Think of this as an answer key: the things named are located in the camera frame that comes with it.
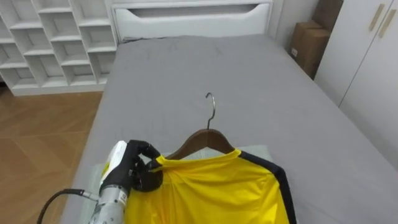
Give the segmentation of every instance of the silver metal cylinder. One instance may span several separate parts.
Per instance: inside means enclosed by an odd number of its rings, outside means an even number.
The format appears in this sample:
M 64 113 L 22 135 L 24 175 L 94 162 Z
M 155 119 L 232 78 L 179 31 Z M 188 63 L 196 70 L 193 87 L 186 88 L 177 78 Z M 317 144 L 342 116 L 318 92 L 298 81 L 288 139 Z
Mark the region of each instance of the silver metal cylinder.
M 110 185 L 99 193 L 99 200 L 89 224 L 123 224 L 127 191 L 120 186 Z

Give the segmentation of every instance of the white headboard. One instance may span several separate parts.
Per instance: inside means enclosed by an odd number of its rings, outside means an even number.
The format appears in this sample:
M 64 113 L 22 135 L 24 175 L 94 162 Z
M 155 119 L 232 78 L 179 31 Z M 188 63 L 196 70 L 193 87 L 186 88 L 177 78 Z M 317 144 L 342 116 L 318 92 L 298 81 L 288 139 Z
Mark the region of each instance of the white headboard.
M 112 4 L 118 43 L 124 39 L 200 35 L 275 37 L 283 0 L 210 0 Z

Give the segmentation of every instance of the black cable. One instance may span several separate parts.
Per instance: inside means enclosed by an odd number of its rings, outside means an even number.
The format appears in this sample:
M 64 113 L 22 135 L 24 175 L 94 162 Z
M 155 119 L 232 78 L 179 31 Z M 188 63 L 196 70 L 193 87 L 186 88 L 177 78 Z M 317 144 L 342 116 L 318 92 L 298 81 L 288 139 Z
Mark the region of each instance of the black cable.
M 51 204 L 54 199 L 56 199 L 59 195 L 63 194 L 74 194 L 74 195 L 79 195 L 82 196 L 85 191 L 82 189 L 63 189 L 57 193 L 55 193 L 53 196 L 50 197 L 50 199 L 47 200 L 47 202 L 44 204 L 42 211 L 40 212 L 39 217 L 37 218 L 37 224 L 42 224 L 44 213 Z

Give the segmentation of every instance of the cardboard box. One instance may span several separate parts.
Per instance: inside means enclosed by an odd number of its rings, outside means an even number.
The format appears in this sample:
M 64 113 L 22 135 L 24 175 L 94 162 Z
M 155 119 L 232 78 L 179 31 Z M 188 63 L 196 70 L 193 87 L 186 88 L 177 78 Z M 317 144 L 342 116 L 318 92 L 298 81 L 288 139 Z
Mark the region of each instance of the cardboard box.
M 342 5 L 342 0 L 319 0 L 312 20 L 331 32 Z
M 290 54 L 304 72 L 315 78 L 330 32 L 314 22 L 299 22 L 293 33 Z

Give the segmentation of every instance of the wooden floor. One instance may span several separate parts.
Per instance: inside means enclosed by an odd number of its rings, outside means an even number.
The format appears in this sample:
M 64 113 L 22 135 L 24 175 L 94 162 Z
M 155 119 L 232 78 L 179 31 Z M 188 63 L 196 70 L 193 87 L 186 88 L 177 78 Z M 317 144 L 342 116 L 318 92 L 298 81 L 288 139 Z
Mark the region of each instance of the wooden floor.
M 36 223 L 46 200 L 71 185 L 101 96 L 0 88 L 0 223 Z M 58 223 L 65 201 L 53 202 L 43 224 Z

